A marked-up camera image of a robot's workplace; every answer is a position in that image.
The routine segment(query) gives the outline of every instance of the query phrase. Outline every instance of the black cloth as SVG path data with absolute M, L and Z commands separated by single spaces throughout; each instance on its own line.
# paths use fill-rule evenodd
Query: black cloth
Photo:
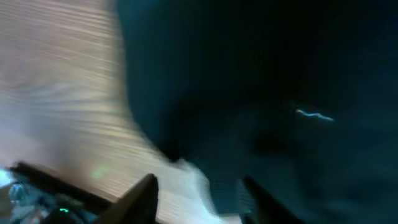
M 238 211 L 236 180 L 250 174 L 309 223 L 398 223 L 397 12 L 387 0 L 119 0 L 134 120 L 202 170 L 220 213 Z

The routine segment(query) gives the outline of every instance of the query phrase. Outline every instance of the black object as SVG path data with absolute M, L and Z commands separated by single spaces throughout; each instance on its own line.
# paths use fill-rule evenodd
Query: black object
M 246 176 L 242 182 L 256 203 L 256 209 L 253 211 L 255 215 L 245 214 L 244 224 L 304 224 L 303 221 L 295 217 L 274 199 L 253 178 Z
M 146 175 L 93 224 L 156 224 L 158 191 L 157 178 Z
M 78 222 L 76 222 L 76 220 L 72 218 L 70 213 L 65 213 L 65 212 L 61 212 L 59 210 L 54 210 L 41 223 L 43 223 L 43 224 L 77 224 Z
M 24 162 L 17 163 L 16 166 L 9 168 L 15 174 L 28 178 L 29 183 L 49 194 L 62 194 L 81 202 L 82 209 L 95 215 L 101 214 L 112 206 L 112 202 L 89 193 L 78 187 L 68 184 L 60 179 L 52 177 L 45 172 Z

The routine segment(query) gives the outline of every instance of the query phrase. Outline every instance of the blue light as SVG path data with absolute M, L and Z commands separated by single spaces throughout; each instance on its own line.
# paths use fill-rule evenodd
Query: blue light
M 307 116 L 307 117 L 316 117 L 318 119 L 322 119 L 322 120 L 330 121 L 330 122 L 335 121 L 333 118 L 329 118 L 329 117 L 324 116 L 324 115 L 322 115 L 320 113 L 307 113 L 307 112 L 305 112 L 303 110 L 296 110 L 296 112 L 298 112 L 301 115 Z

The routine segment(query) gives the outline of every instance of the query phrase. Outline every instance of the dark fabric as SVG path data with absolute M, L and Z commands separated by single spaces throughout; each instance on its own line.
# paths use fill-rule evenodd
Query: dark fabric
M 398 223 L 397 4 L 119 0 L 135 122 L 221 213 L 250 174 L 309 223 Z

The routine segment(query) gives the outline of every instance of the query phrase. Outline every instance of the wooden surface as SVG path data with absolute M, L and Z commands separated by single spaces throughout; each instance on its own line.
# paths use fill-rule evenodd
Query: wooden surface
M 0 0 L 0 165 L 40 164 L 111 200 L 151 172 L 161 220 L 222 223 L 200 173 L 168 165 L 135 131 L 112 10 L 105 0 Z

